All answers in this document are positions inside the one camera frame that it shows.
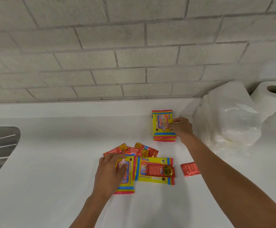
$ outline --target hand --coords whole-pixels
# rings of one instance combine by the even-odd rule
[[[169,128],[180,137],[180,140],[187,135],[193,135],[192,124],[183,117],[173,119],[173,123],[169,123]]]
[[[99,159],[93,195],[98,195],[108,201],[116,192],[126,172],[126,165],[122,165],[119,171],[116,172],[116,163],[118,159],[125,157],[125,154],[122,153],[110,153]]]

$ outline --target yellow packaging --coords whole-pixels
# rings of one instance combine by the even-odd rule
[[[154,177],[146,175],[146,163],[151,163],[155,165],[173,165],[173,158],[163,158],[163,157],[148,157],[142,158],[137,157],[137,167],[136,167],[136,177],[135,181],[148,181],[155,183],[163,183],[168,185],[174,185],[173,177]]]
[[[135,180],[135,169],[136,169],[137,157],[132,155],[127,155],[123,159],[119,159],[116,162],[116,170],[118,171],[122,165],[127,165],[124,177],[119,185],[119,188],[114,194],[133,194],[134,180]]]
[[[176,134],[168,127],[168,123],[173,122],[172,110],[153,110],[152,119],[154,137],[158,139],[166,136],[176,138]]]

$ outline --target small red packet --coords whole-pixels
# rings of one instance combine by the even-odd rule
[[[147,149],[127,147],[127,150],[125,151],[125,154],[147,158],[148,154],[149,154],[149,151]]]
[[[141,149],[147,149],[149,151],[148,157],[157,157],[158,150],[142,145],[141,143],[137,142],[135,145],[135,148],[141,148]]]
[[[114,149],[112,149],[112,150],[104,153],[103,156],[105,157],[109,153],[122,153],[125,150],[127,150],[127,146],[125,145],[125,143],[123,143],[122,145],[120,145],[120,146],[118,146],[118,147],[116,147],[116,148],[114,148]]]
[[[181,169],[185,177],[200,174],[200,171],[195,162],[181,164]]]
[[[146,175],[154,177],[175,177],[175,169],[172,165],[146,164]]]

